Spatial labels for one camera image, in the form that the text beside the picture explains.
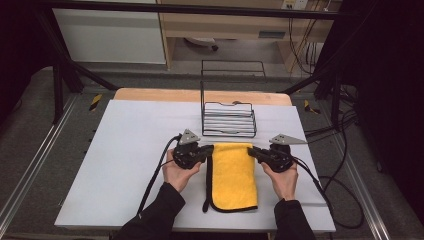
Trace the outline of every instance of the black pole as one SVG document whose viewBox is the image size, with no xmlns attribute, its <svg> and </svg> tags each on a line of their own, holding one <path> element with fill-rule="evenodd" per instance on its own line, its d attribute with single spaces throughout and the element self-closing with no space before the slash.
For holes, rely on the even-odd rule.
<svg viewBox="0 0 424 240">
<path fill-rule="evenodd" d="M 184 13 L 202 15 L 227 15 L 250 17 L 273 17 L 295 19 L 341 20 L 359 17 L 353 13 L 303 11 L 286 9 L 242 8 L 224 6 L 199 6 L 179 4 L 148 4 L 148 3 L 121 3 L 121 2 L 93 2 L 68 0 L 39 0 L 37 4 L 50 8 L 122 11 L 122 12 L 154 12 L 154 13 Z"/>
</svg>

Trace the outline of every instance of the black sleeve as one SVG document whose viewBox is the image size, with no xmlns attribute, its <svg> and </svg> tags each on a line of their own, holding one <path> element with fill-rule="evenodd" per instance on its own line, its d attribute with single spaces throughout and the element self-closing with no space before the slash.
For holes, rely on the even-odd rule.
<svg viewBox="0 0 424 240">
<path fill-rule="evenodd" d="M 156 199 L 140 215 L 127 222 L 114 240 L 168 239 L 174 219 L 185 201 L 169 183 L 163 183 Z"/>
<path fill-rule="evenodd" d="M 275 206 L 274 214 L 277 223 L 275 240 L 315 239 L 299 201 L 281 200 Z"/>
</svg>

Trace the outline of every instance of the metal bracket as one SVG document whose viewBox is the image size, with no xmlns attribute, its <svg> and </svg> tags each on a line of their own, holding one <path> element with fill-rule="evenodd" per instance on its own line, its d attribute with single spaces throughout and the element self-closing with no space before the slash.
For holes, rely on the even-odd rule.
<svg viewBox="0 0 424 240">
<path fill-rule="evenodd" d="M 290 137 L 284 134 L 278 134 L 277 136 L 269 140 L 270 143 L 280 144 L 280 145 L 290 145 L 290 144 L 308 144 L 304 140 L 300 140 L 294 137 Z"/>
<path fill-rule="evenodd" d="M 200 138 L 196 134 L 194 134 L 192 131 L 186 129 L 184 131 L 183 135 L 181 136 L 179 144 L 185 145 L 185 144 L 197 142 L 199 140 L 200 140 Z"/>
</svg>

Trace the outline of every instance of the white cabinet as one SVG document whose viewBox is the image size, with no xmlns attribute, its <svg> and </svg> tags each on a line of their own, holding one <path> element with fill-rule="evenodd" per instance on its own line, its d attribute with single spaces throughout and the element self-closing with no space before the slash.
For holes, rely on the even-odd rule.
<svg viewBox="0 0 424 240">
<path fill-rule="evenodd" d="M 157 13 L 68 9 L 54 9 L 54 13 L 75 61 L 165 64 Z"/>
</svg>

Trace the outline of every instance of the white panel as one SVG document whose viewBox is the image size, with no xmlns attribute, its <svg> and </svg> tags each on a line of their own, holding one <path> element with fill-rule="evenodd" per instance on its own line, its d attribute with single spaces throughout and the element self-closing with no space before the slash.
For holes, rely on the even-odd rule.
<svg viewBox="0 0 424 240">
<path fill-rule="evenodd" d="M 54 9 L 54 13 L 75 61 L 165 64 L 157 13 L 67 9 Z"/>
<path fill-rule="evenodd" d="M 166 143 L 186 128 L 201 137 L 201 146 L 239 141 L 267 148 L 268 140 L 279 133 L 305 140 L 296 107 L 254 105 L 254 109 L 258 128 L 254 139 L 216 138 L 201 136 L 199 103 L 110 101 L 55 225 L 67 228 L 122 226 L 135 215 Z M 308 145 L 292 146 L 292 154 L 304 160 L 316 176 Z M 203 165 L 182 192 L 187 204 L 174 228 L 275 230 L 273 209 L 278 199 L 260 165 L 255 165 L 259 206 L 250 212 L 223 214 L 209 208 L 204 214 L 205 175 L 206 165 Z M 146 206 L 156 197 L 162 182 L 163 176 L 159 174 Z M 296 195 L 314 231 L 334 231 L 324 200 L 301 168 Z"/>
</svg>

